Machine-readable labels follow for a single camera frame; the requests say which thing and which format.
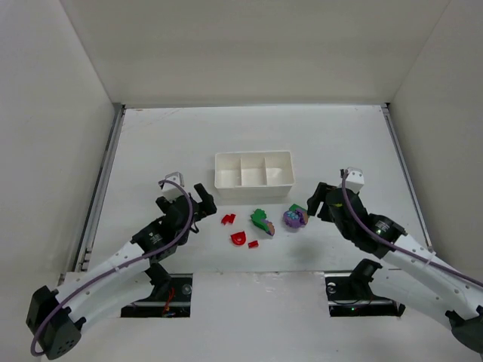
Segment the red zigzag lego piece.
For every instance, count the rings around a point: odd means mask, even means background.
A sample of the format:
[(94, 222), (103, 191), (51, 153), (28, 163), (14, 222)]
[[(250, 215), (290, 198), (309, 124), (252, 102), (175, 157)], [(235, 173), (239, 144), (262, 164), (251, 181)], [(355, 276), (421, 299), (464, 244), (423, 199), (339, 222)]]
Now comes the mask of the red zigzag lego piece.
[(221, 220), (221, 223), (223, 225), (227, 225), (227, 224), (230, 224), (232, 225), (234, 222), (235, 222), (235, 218), (236, 218), (236, 215), (234, 213), (231, 213), (231, 214), (226, 214), (222, 220)]

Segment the purple round flower lego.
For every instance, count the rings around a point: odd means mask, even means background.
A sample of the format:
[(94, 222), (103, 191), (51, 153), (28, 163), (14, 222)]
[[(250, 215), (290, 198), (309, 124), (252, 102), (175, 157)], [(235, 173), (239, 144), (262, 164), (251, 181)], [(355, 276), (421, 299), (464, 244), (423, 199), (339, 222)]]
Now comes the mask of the purple round flower lego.
[(301, 209), (285, 211), (282, 219), (284, 224), (292, 229), (299, 229), (306, 225), (306, 213)]

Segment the red round lego piece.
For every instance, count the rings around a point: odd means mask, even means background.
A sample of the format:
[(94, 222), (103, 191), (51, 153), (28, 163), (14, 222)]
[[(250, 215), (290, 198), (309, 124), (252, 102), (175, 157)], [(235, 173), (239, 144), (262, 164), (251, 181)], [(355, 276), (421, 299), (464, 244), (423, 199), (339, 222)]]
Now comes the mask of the red round lego piece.
[(231, 242), (234, 246), (240, 247), (246, 244), (247, 242), (247, 235), (244, 231), (236, 232), (230, 235)]

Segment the green leafy lego piece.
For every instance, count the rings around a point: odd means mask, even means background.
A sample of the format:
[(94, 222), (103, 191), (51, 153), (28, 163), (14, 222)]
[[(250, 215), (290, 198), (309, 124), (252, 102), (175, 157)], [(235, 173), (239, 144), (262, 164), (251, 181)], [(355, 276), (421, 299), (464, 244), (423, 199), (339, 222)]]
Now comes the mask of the green leafy lego piece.
[(256, 209), (251, 215), (250, 219), (252, 223), (258, 227), (259, 229), (264, 229), (266, 230), (267, 228), (267, 219), (266, 219), (266, 213), (264, 210), (258, 208)]

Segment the small red lego brick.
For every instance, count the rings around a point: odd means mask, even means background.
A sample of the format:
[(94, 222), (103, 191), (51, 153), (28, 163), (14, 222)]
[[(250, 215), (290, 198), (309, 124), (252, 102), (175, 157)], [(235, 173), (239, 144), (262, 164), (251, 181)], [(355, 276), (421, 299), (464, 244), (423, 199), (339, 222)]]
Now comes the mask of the small red lego brick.
[(258, 248), (259, 247), (259, 242), (258, 241), (252, 241), (248, 243), (248, 248), (253, 249), (253, 248)]

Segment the green rectangular lego brick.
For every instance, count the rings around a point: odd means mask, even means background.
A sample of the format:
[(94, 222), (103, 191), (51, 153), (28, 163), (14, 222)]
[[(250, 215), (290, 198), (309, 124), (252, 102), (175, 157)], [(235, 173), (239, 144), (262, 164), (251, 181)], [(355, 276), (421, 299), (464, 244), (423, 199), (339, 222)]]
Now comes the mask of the green rectangular lego brick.
[(289, 211), (294, 212), (294, 213), (306, 213), (306, 209), (301, 207), (298, 204), (292, 204), (289, 207)]

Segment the purple printed lego brick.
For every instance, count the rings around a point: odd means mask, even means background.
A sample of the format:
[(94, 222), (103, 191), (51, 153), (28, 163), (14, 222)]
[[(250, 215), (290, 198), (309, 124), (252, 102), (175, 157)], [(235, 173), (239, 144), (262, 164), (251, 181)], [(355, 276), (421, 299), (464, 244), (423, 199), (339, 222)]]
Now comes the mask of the purple printed lego brick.
[(263, 223), (264, 223), (265, 233), (267, 233), (269, 236), (272, 237), (275, 234), (274, 225), (268, 220), (264, 220)]

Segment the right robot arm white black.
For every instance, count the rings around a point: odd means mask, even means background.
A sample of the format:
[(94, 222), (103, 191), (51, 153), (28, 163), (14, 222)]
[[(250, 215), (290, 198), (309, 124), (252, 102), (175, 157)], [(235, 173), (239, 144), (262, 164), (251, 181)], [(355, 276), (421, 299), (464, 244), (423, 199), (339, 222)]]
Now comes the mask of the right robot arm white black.
[(482, 353), (482, 283), (439, 259), (390, 218), (367, 212), (345, 185), (319, 183), (308, 214), (335, 224), (342, 237), (371, 254), (351, 277), (376, 296), (439, 322), (468, 349)]

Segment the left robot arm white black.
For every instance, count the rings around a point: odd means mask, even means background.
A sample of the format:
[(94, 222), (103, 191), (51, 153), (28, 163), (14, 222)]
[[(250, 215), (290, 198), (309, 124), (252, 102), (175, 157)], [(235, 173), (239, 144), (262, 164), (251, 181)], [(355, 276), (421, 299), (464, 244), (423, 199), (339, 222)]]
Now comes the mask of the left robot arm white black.
[(192, 233), (197, 222), (217, 212), (205, 187), (194, 186), (195, 201), (182, 186), (168, 179), (176, 192), (156, 203), (162, 216), (136, 233), (118, 251), (74, 281), (50, 290), (43, 286), (31, 298), (26, 325), (33, 334), (30, 353), (55, 360), (71, 351), (95, 323), (126, 305), (148, 297), (155, 288), (165, 291), (171, 276), (162, 267)]

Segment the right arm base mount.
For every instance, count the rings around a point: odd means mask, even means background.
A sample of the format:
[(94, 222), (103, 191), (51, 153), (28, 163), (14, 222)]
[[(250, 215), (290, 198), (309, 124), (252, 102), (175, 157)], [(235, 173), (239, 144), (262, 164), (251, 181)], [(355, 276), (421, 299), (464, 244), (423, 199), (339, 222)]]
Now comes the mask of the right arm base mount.
[(401, 317), (406, 306), (373, 294), (370, 283), (382, 268), (378, 262), (363, 259), (352, 271), (325, 274), (329, 314), (333, 318)]

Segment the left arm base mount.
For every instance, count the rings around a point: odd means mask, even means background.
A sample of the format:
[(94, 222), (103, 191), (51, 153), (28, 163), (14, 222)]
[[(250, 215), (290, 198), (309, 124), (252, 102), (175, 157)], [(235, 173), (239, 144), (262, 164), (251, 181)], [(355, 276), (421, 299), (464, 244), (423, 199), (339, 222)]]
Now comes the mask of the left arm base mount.
[(152, 290), (144, 299), (121, 309), (121, 318), (189, 318), (193, 274), (169, 274), (160, 264), (147, 275)]

